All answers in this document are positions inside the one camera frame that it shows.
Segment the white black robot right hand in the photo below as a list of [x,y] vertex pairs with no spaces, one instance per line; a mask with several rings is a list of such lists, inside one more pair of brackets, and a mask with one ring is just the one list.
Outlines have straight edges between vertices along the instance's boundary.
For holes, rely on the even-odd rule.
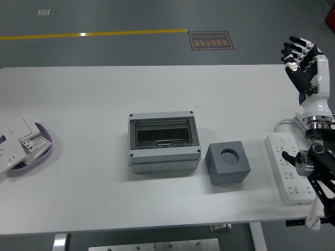
[[299,92],[306,124],[330,126],[333,120],[328,106],[330,73],[328,58],[309,40],[291,36],[282,50],[285,72]]

